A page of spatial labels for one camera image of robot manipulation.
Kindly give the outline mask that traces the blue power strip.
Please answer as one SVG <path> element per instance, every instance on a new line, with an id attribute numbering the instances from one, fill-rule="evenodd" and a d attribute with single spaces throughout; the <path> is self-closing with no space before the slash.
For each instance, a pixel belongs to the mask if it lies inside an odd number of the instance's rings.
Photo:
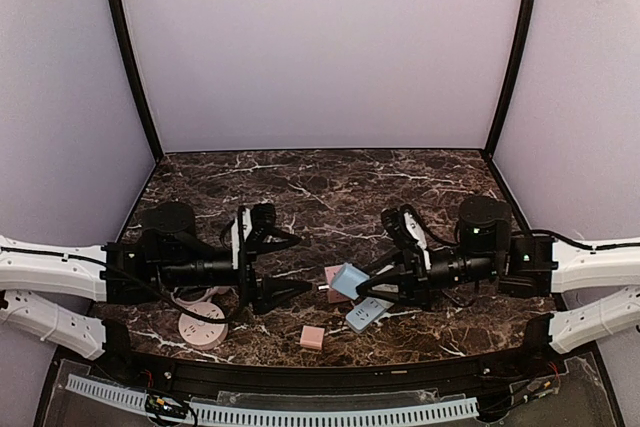
<path id="1" fill-rule="evenodd" d="M 362 333 L 392 306 L 392 302 L 367 297 L 346 315 L 346 324 L 354 332 Z"/>

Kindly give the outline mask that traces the blue charger plug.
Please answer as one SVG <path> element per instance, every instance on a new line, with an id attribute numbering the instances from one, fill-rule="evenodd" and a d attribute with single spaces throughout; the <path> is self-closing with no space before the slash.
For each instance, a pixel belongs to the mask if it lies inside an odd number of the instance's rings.
<path id="1" fill-rule="evenodd" d="M 344 263 L 336 274 L 331 287 L 351 300 L 356 300 L 359 294 L 356 288 L 370 279 L 370 275 L 350 263 Z"/>

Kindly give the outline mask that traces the pink cube socket adapter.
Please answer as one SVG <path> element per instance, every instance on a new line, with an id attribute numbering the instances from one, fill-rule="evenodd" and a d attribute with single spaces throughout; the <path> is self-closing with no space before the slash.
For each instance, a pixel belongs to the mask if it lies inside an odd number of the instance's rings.
<path id="1" fill-rule="evenodd" d="M 331 287 L 331 282 L 333 281 L 336 274 L 340 271 L 340 269 L 341 267 L 339 265 L 325 267 L 325 283 L 321 284 L 318 287 L 318 291 L 326 295 L 327 302 L 329 304 L 337 304 L 349 301 L 349 298 L 347 296 L 341 294 Z"/>

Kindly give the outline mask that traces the pink charger plug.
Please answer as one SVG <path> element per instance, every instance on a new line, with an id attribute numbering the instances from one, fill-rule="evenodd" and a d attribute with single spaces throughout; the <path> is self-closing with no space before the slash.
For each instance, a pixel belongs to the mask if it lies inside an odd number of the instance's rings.
<path id="1" fill-rule="evenodd" d="M 305 325 L 302 328 L 299 345 L 303 348 L 321 350 L 323 347 L 325 329 Z"/>

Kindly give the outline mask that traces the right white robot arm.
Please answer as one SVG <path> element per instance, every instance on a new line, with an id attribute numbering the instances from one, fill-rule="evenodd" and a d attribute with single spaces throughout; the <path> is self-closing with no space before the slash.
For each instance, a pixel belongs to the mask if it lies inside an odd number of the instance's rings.
<path id="1" fill-rule="evenodd" d="M 517 232 L 510 205 L 487 196 L 460 204 L 455 241 L 437 249 L 428 246 L 433 234 L 412 206 L 386 209 L 381 220 L 395 249 L 382 259 L 385 272 L 357 286 L 361 296 L 428 309 L 433 292 L 484 280 L 516 298 L 616 288 L 580 308 L 528 321 L 522 348 L 531 354 L 566 354 L 639 323 L 636 238 L 587 243 L 544 229 Z"/>

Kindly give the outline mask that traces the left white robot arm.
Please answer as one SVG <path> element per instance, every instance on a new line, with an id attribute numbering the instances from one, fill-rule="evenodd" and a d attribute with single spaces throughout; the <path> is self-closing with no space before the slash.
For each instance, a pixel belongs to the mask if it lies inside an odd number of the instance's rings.
<path id="1" fill-rule="evenodd" d="M 138 305 L 159 300 L 211 331 L 251 308 L 269 313 L 311 290 L 307 281 L 257 277 L 260 255 L 297 246 L 300 237 L 279 229 L 269 203 L 241 206 L 217 249 L 200 240 L 193 209 L 167 202 L 142 214 L 134 243 L 60 247 L 1 240 L 2 322 L 91 360 L 130 362 L 127 328 L 71 312 L 45 299 L 67 294 L 94 302 Z"/>

